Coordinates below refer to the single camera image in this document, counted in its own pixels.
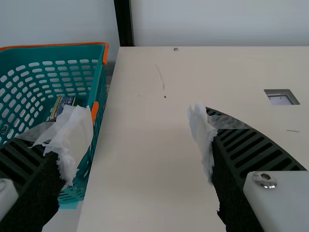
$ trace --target scratch on table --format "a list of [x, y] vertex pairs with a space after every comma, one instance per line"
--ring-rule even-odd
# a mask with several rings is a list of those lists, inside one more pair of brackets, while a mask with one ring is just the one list
[[165, 88], [165, 84], [164, 84], [164, 80], [163, 80], [163, 77], [162, 77], [161, 71], [160, 71], [159, 67], [157, 66], [157, 64], [154, 64], [154, 65], [156, 66], [156, 68], [157, 68], [157, 69], [158, 69], [158, 71], [159, 71], [160, 78], [161, 78], [161, 81], [162, 81], [162, 84], [163, 84], [163, 90], [164, 90], [164, 88]]
[[297, 131], [297, 130], [296, 131], [295, 130], [286, 130], [286, 131], [292, 131], [292, 132], [298, 132], [299, 133], [299, 131]]

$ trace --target basket handle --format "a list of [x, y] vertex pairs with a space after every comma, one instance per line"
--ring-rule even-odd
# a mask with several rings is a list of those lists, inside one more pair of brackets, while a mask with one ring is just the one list
[[92, 108], [91, 108], [92, 125], [95, 124], [97, 112], [98, 112], [98, 102], [95, 101], [95, 102], [93, 102]]
[[43, 46], [63, 46], [63, 45], [84, 45], [84, 44], [103, 44], [105, 45], [104, 54], [102, 58], [102, 64], [106, 65], [107, 63], [107, 53], [109, 45], [107, 42], [79, 42], [79, 43], [48, 43], [48, 44], [30, 44], [30, 45], [13, 45], [13, 46], [6, 46], [0, 47], [0, 51], [8, 48], [18, 48], [18, 47], [43, 47]]

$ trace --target white table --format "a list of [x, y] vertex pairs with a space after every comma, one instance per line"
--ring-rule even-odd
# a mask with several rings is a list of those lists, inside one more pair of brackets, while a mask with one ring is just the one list
[[186, 109], [238, 118], [309, 168], [308, 87], [309, 47], [121, 47], [78, 232], [225, 231]]

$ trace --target metal screw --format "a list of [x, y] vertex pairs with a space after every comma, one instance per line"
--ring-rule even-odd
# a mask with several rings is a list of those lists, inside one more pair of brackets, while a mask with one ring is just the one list
[[276, 179], [265, 173], [265, 172], [256, 172], [252, 176], [252, 180], [261, 187], [267, 188], [267, 189], [274, 189], [277, 186]]

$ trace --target crumpled tissue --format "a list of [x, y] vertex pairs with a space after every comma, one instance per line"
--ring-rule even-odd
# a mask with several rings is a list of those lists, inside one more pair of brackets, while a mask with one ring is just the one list
[[45, 147], [43, 155], [58, 153], [58, 169], [64, 188], [73, 185], [77, 166], [87, 152], [93, 137], [93, 124], [89, 106], [65, 105], [56, 122], [44, 122], [17, 136]]
[[189, 118], [189, 125], [193, 139], [198, 145], [199, 151], [202, 155], [202, 164], [204, 165], [204, 172], [208, 178], [208, 182], [212, 185], [211, 175], [214, 166], [212, 155], [211, 142], [217, 135], [218, 130], [208, 123], [208, 115], [206, 107], [201, 103], [196, 103], [194, 110], [191, 105], [187, 110]]

